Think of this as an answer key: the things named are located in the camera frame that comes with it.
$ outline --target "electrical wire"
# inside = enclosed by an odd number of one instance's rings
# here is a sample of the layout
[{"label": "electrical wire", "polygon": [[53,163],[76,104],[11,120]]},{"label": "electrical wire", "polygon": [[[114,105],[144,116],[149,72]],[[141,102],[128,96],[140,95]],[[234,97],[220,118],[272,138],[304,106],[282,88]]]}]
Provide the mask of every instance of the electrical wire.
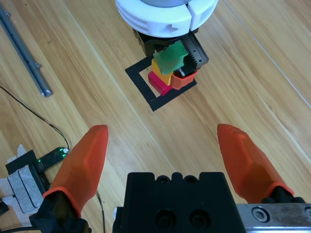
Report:
[{"label": "electrical wire", "polygon": [[102,201],[101,195],[99,194],[98,190],[96,190],[96,196],[97,196],[97,199],[98,199],[98,201],[99,201],[99,204],[101,205],[101,208],[102,208],[102,215],[103,215],[103,231],[104,231],[104,233],[105,233],[105,232],[106,232],[106,224],[105,224],[104,207],[103,207],[103,201]]},{"label": "electrical wire", "polygon": [[11,96],[13,99],[15,99],[19,104],[21,104],[24,108],[26,108],[28,111],[30,111],[32,114],[34,114],[37,118],[39,118],[40,120],[43,120],[45,123],[47,123],[49,126],[51,126],[57,133],[59,133],[64,141],[67,144],[67,149],[69,150],[69,143],[67,138],[65,137],[65,135],[60,131],[59,128],[57,128],[56,126],[54,126],[53,124],[49,123],[46,119],[44,119],[42,116],[40,116],[38,113],[36,113],[34,110],[30,109],[26,104],[24,104],[22,101],[20,101],[18,98],[16,98],[14,95],[12,95],[7,89],[5,89],[4,87],[2,87],[0,85],[0,88],[5,91],[9,96]]},{"label": "electrical wire", "polygon": [[0,233],[13,233],[13,232],[23,232],[23,231],[39,231],[38,227],[19,227],[13,228],[6,231],[0,231]]}]

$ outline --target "screw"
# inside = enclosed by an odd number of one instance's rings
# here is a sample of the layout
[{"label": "screw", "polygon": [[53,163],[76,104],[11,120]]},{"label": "screw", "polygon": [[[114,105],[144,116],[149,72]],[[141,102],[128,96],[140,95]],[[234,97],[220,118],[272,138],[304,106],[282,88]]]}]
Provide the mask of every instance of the screw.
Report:
[{"label": "screw", "polygon": [[305,212],[306,212],[307,216],[308,216],[309,218],[311,218],[311,207],[307,207],[306,210],[305,210]]},{"label": "screw", "polygon": [[252,210],[252,214],[253,214],[254,218],[257,219],[259,222],[269,221],[269,215],[264,209],[261,209],[259,207],[255,207]]},{"label": "screw", "polygon": [[5,15],[6,15],[6,16],[11,17],[10,12],[8,12],[8,11],[4,11],[4,13],[5,13]]},{"label": "screw", "polygon": [[41,65],[40,63],[36,62],[36,63],[35,63],[35,67],[36,67],[37,69],[40,69],[40,68],[42,67],[42,65]]}]

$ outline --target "stacked blocks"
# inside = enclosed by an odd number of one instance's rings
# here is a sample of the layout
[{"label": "stacked blocks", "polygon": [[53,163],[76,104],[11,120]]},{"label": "stacked blocks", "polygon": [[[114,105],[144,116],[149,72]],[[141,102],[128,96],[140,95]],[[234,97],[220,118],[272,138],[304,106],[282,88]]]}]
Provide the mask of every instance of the stacked blocks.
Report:
[{"label": "stacked blocks", "polygon": [[170,85],[166,85],[153,71],[148,74],[148,80],[155,90],[157,90],[162,96],[172,89]]},{"label": "stacked blocks", "polygon": [[193,82],[194,77],[196,76],[198,71],[194,72],[191,75],[188,75],[186,77],[178,77],[175,74],[172,75],[172,81],[171,81],[171,86],[173,89],[179,90],[180,88],[190,84]]},{"label": "stacked blocks", "polygon": [[165,50],[155,53],[155,61],[160,68],[161,74],[171,74],[174,70],[181,68],[184,65],[184,57],[188,55],[187,50],[181,41],[178,41]]},{"label": "stacked blocks", "polygon": [[171,84],[171,76],[173,72],[170,74],[161,74],[160,68],[157,65],[155,59],[152,59],[151,66],[152,66],[153,73],[155,73],[166,85]]},{"label": "stacked blocks", "polygon": [[148,74],[149,83],[162,96],[172,88],[179,90],[190,84],[198,71],[188,57],[188,52],[180,41],[156,52],[152,60],[152,71]]}]

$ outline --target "orange block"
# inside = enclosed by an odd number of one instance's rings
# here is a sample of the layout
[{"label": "orange block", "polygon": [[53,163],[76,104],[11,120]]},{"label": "orange block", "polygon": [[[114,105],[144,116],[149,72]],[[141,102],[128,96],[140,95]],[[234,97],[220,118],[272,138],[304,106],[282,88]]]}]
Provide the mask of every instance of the orange block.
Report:
[{"label": "orange block", "polygon": [[171,84],[171,77],[173,73],[166,75],[161,74],[160,68],[155,59],[152,59],[151,66],[153,73],[155,73],[167,86],[169,86]]},{"label": "orange block", "polygon": [[188,85],[189,83],[191,83],[194,80],[194,77],[196,76],[197,72],[198,71],[194,72],[193,74],[191,74],[187,77],[183,77],[183,78],[179,78],[173,74],[172,80],[171,80],[172,88],[179,90],[180,88]]}]

